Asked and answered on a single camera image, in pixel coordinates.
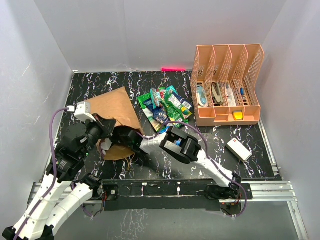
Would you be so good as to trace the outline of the brown paper bag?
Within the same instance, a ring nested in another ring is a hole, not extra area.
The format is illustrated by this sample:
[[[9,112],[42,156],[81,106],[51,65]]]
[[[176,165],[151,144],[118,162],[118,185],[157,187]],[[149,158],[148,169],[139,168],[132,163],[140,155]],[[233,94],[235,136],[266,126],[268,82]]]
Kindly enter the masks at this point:
[[[92,97],[87,102],[90,104],[92,115],[98,114],[104,119],[115,119],[117,128],[127,126],[144,134],[143,127],[125,87]],[[134,152],[128,146],[118,143],[112,145],[108,151],[101,150],[100,143],[97,143],[96,146],[104,161],[120,161],[134,155]]]

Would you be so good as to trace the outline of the green Chuba cassava chips bag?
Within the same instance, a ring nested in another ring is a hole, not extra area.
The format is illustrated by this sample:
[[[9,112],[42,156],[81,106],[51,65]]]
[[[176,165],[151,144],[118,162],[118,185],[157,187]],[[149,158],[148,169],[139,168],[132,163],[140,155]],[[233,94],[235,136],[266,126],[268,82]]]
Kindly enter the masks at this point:
[[[146,101],[152,100],[150,90],[148,93],[139,96],[137,99],[142,108],[142,111],[144,112],[145,116],[147,117],[148,121],[150,122],[154,130],[156,132],[159,132],[160,130],[162,130],[163,129],[163,127],[161,127],[162,124],[158,123],[156,120],[153,119],[153,113],[145,105]]]

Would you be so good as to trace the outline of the dark blue snack bag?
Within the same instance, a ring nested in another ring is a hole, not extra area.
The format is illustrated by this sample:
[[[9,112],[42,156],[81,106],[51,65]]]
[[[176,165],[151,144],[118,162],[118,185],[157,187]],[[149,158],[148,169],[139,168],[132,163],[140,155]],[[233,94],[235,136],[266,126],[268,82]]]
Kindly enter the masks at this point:
[[[153,118],[155,119],[159,115],[160,107],[154,108],[152,101],[145,102],[146,107],[153,113]]]

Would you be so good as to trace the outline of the teal red candy bag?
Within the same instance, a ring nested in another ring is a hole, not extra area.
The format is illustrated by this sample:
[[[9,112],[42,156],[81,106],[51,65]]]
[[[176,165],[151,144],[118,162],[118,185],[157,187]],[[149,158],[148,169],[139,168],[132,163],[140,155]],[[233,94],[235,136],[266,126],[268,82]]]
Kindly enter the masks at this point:
[[[153,109],[162,107],[162,103],[165,101],[165,96],[176,93],[176,89],[171,85],[167,88],[160,87],[158,89],[151,88],[150,89],[150,96],[152,101]]]

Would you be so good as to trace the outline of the green white snack bag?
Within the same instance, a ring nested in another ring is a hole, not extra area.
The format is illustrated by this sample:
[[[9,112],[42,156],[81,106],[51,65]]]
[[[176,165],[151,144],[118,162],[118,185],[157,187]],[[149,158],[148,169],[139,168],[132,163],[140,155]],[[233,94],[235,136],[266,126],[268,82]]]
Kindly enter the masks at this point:
[[[165,93],[164,101],[178,113],[178,121],[189,123],[189,117],[193,114],[193,106],[185,98],[170,90]]]

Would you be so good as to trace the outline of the blue white snack bag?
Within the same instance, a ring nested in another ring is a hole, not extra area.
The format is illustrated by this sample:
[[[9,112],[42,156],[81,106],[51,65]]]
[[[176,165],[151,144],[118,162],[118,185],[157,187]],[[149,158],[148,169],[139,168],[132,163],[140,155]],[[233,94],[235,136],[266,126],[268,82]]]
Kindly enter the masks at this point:
[[[166,121],[189,123],[189,120],[182,117],[182,114],[171,104],[165,102],[161,102],[160,104],[161,106],[153,109],[153,119],[159,124],[163,124]]]

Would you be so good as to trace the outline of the small blue snack packet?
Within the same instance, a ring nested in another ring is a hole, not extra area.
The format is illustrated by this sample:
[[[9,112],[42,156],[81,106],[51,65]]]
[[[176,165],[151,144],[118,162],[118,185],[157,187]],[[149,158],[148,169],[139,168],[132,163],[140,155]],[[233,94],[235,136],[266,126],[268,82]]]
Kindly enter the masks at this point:
[[[165,126],[162,130],[160,130],[158,133],[159,133],[159,134],[166,133],[169,128],[170,128],[170,126],[167,125],[167,126]]]

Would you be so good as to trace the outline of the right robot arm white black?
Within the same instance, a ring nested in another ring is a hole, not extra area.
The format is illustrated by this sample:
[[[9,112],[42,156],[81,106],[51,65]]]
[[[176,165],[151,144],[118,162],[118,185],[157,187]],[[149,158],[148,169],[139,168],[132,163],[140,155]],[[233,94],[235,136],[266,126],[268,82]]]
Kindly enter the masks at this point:
[[[213,189],[208,191],[212,199],[238,200],[241,197],[241,177],[215,162],[197,138],[176,127],[171,126],[158,135],[143,136],[137,130],[121,126],[114,130],[111,142],[128,147],[138,155],[163,151],[182,164],[194,164],[207,170],[215,182]]]

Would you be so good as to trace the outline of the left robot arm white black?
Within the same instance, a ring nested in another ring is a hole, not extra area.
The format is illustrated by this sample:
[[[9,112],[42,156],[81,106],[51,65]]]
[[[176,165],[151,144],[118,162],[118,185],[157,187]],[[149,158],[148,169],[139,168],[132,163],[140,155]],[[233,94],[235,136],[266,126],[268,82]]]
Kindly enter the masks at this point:
[[[62,202],[58,202],[85,165],[89,152],[99,140],[112,136],[116,122],[95,113],[84,122],[67,128],[28,209],[14,226],[3,231],[6,240],[53,240],[63,223],[85,201],[97,200],[103,195],[102,181],[89,173]]]

